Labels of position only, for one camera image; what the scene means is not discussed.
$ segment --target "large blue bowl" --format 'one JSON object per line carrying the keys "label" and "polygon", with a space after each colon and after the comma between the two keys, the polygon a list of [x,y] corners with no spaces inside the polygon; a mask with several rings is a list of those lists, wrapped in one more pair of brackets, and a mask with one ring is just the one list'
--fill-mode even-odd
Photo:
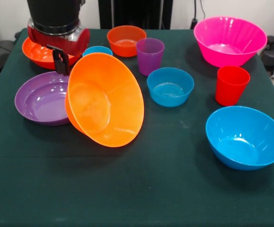
{"label": "large blue bowl", "polygon": [[274,163],[274,120],[261,111],[228,106],[212,113],[206,135],[215,155],[237,170],[255,170]]}
{"label": "large blue bowl", "polygon": [[160,105],[174,107],[183,104],[194,88],[193,78],[177,68],[160,68],[148,76],[147,86],[152,99]]}

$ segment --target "white wall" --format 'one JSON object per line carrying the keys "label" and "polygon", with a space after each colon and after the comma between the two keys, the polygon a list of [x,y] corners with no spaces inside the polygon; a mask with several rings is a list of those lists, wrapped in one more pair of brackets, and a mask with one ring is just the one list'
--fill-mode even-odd
{"label": "white wall", "polygon": [[[249,20],[267,35],[274,35],[274,0],[202,0],[206,17],[233,16]],[[194,16],[194,0],[173,0],[171,29],[188,29]],[[197,18],[203,19],[197,0]]]}
{"label": "white wall", "polygon": [[[14,34],[27,26],[29,18],[26,0],[0,0],[0,40],[14,40]],[[98,1],[86,0],[79,18],[87,28],[100,28]]]}
{"label": "white wall", "polygon": [[[274,0],[202,0],[207,17],[235,16],[252,21],[274,35]],[[194,0],[173,0],[171,29],[188,29],[194,16]],[[26,0],[0,0],[0,40],[14,39],[30,17]],[[98,0],[86,0],[80,11],[85,27],[100,28]],[[203,19],[199,0],[197,18]]]}

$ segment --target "black cylinder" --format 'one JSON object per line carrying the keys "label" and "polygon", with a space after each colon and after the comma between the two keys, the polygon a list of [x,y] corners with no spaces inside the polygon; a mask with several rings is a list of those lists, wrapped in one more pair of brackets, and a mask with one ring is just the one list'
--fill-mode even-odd
{"label": "black cylinder", "polygon": [[27,0],[34,26],[46,34],[66,34],[79,24],[80,0]]}

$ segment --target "table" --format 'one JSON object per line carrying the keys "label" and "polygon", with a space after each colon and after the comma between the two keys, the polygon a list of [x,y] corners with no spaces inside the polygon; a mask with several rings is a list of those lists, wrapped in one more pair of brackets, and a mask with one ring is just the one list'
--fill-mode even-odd
{"label": "table", "polygon": [[[91,30],[90,46],[108,46]],[[274,226],[274,164],[253,172],[227,168],[209,147],[205,123],[217,68],[205,62],[191,30],[148,30],[165,43],[162,67],[190,73],[195,88],[176,108],[154,103],[137,58],[121,58],[145,102],[139,135],[106,148],[72,125],[41,126],[15,109],[18,88],[46,72],[21,51],[23,30],[0,75],[0,226]],[[256,55],[239,105],[274,118],[274,88]]]}

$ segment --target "magenta bowl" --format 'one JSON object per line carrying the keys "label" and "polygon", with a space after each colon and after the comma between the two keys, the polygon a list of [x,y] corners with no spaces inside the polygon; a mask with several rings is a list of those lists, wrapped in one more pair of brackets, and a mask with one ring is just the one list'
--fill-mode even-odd
{"label": "magenta bowl", "polygon": [[25,118],[39,124],[56,126],[69,122],[65,97],[68,76],[46,72],[24,83],[15,95],[15,107]]}
{"label": "magenta bowl", "polygon": [[257,25],[236,17],[210,17],[199,22],[194,35],[210,64],[241,66],[265,47],[267,36]]}

